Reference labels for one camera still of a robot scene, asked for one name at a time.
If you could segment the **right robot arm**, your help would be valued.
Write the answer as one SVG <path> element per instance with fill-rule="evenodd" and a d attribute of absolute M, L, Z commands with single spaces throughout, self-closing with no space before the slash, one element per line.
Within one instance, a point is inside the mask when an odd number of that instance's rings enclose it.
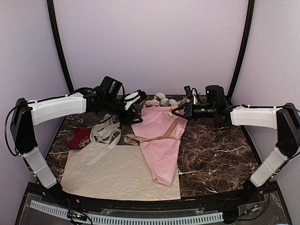
<path fill-rule="evenodd" d="M 224 126 L 273 130 L 277 135 L 274 150 L 244 183 L 239 199 L 250 203 L 257 196 L 257 188 L 300 153 L 300 111 L 292 103 L 280 106 L 232 105 L 228 103 L 223 87 L 205 87 L 206 102 L 199 99 L 198 92 L 184 87 L 187 103 L 172 109 L 172 114 L 187 120 L 213 119 Z"/>

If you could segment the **pink wrapping paper sheet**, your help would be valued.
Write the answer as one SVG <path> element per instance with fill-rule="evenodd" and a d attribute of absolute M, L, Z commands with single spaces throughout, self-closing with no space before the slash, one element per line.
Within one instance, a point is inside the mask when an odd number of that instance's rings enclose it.
<path fill-rule="evenodd" d="M 188 121 L 181 117 L 178 118 L 179 122 L 173 135 L 182 137 Z M 163 139 L 140 144 L 155 183 L 167 187 L 172 186 L 177 168 L 180 142 L 181 139 Z"/>

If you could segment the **cream printed ribbon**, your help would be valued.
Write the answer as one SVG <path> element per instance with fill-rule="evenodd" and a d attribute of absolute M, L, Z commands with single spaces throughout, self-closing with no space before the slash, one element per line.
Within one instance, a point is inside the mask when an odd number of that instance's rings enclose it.
<path fill-rule="evenodd" d="M 90 132 L 90 143 L 87 148 L 97 153 L 87 165 L 94 165 L 118 144 L 121 138 L 120 123 L 115 121 L 114 115 L 106 114 Z"/>

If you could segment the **tan satin ribbon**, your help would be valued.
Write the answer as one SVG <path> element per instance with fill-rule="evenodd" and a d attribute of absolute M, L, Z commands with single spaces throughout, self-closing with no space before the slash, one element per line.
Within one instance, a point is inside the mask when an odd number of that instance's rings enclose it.
<path fill-rule="evenodd" d="M 134 134 L 127 134 L 123 140 L 129 145 L 139 145 L 163 139 L 180 140 L 181 137 L 173 135 L 179 122 L 178 116 L 172 114 L 170 107 L 148 107 L 142 109 L 142 123 L 134 124 Z"/>

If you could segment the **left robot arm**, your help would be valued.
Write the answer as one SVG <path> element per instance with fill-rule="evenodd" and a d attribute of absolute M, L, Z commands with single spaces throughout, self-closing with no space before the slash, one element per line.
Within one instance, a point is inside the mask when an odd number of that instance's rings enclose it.
<path fill-rule="evenodd" d="M 63 204 L 66 193 L 61 190 L 61 184 L 38 148 L 34 127 L 50 120 L 90 112 L 116 116 L 124 125 L 142 122 L 134 105 L 145 100 L 146 93 L 137 90 L 119 97 L 120 90 L 124 90 L 122 82 L 105 76 L 95 88 L 83 87 L 64 96 L 40 100 L 20 98 L 7 114 L 4 135 L 10 133 L 15 145 L 9 149 L 10 154 L 24 159 L 55 204 Z"/>

